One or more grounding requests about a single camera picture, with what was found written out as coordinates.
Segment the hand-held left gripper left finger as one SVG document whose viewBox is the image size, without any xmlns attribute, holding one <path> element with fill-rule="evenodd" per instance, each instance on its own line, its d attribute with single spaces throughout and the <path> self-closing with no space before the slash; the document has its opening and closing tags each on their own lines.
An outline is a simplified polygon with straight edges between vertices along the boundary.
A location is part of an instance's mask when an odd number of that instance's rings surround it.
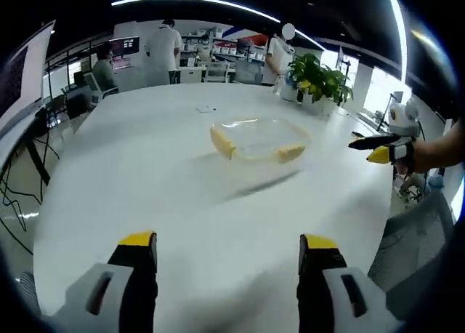
<svg viewBox="0 0 465 333">
<path fill-rule="evenodd" d="M 133 233 L 68 285 L 59 308 L 42 306 L 43 317 L 59 332 L 153 332 L 157 270 L 157 233 Z"/>
</svg>

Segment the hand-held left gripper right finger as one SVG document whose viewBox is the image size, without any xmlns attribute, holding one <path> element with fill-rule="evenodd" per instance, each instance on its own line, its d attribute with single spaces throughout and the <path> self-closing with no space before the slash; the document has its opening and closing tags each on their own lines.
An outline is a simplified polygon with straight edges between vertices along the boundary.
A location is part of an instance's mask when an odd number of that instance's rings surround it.
<svg viewBox="0 0 465 333">
<path fill-rule="evenodd" d="M 300 332 L 397 332 L 387 296 L 346 264 L 335 241 L 302 234 L 296 298 Z"/>
</svg>

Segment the person's right hand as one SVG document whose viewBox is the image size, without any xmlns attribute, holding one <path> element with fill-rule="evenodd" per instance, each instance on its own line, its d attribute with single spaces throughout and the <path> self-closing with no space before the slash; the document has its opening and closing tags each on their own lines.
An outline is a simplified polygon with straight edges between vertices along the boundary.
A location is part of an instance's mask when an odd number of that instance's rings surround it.
<svg viewBox="0 0 465 333">
<path fill-rule="evenodd" d="M 409 161 L 407 159 L 396 160 L 393 165 L 395 167 L 395 171 L 401 175 L 408 175 L 413 173 L 421 174 L 424 172 L 422 168 L 416 168 L 413 161 Z"/>
</svg>

